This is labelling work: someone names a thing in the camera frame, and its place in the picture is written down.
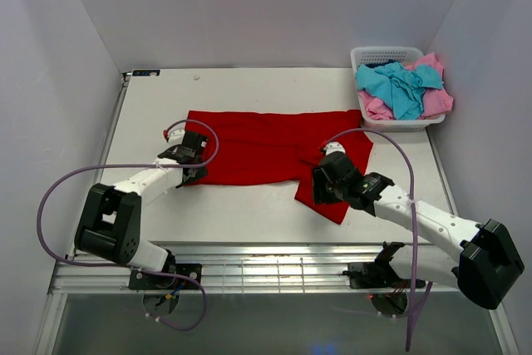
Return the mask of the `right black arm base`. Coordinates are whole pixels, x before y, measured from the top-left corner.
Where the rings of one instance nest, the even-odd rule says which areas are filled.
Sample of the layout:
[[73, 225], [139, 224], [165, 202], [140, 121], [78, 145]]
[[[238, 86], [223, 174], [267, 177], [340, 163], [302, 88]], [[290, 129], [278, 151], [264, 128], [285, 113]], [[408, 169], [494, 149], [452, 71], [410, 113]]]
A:
[[411, 280], [400, 278], [391, 266], [395, 253], [404, 247], [402, 242], [383, 242], [373, 261], [349, 263], [342, 276], [349, 279], [350, 288], [406, 288]]

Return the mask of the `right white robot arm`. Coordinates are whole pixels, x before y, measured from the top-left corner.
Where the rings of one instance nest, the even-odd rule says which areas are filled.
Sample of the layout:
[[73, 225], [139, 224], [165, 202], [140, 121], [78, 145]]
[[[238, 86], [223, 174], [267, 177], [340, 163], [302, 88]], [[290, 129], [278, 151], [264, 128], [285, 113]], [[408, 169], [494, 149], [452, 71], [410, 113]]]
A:
[[376, 172], [363, 175], [341, 151], [323, 157], [312, 179], [315, 204], [349, 205], [429, 242], [418, 248], [402, 242], [384, 244], [373, 261], [348, 267], [345, 273], [352, 288], [390, 288], [416, 279], [419, 284], [458, 288], [472, 303], [495, 309], [525, 270], [502, 223], [491, 219], [480, 224], [424, 201], [411, 202], [391, 179]]

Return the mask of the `red t shirt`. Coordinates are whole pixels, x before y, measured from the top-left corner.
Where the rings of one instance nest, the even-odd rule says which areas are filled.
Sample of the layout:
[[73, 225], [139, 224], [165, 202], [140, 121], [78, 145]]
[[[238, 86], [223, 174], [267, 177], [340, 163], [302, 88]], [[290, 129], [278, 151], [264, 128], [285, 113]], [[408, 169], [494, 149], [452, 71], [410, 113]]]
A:
[[189, 111], [186, 129], [207, 136], [204, 157], [212, 161], [202, 185], [268, 185], [295, 181], [295, 200], [341, 224], [348, 206], [313, 202], [312, 169], [323, 143], [342, 133], [339, 143], [352, 163], [365, 171], [372, 142], [359, 131], [359, 110], [301, 114]]

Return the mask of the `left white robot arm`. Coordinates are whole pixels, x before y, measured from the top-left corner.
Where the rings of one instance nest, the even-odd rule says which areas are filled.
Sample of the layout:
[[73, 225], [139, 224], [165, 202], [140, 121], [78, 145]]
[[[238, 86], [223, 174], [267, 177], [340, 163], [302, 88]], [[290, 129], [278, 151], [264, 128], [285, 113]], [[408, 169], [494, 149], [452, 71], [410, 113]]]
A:
[[208, 138], [179, 129], [170, 141], [173, 145], [130, 178], [89, 189], [74, 240], [77, 249], [120, 266], [171, 271], [171, 252], [140, 236], [142, 210], [168, 190], [207, 176], [207, 168], [197, 165], [204, 162]]

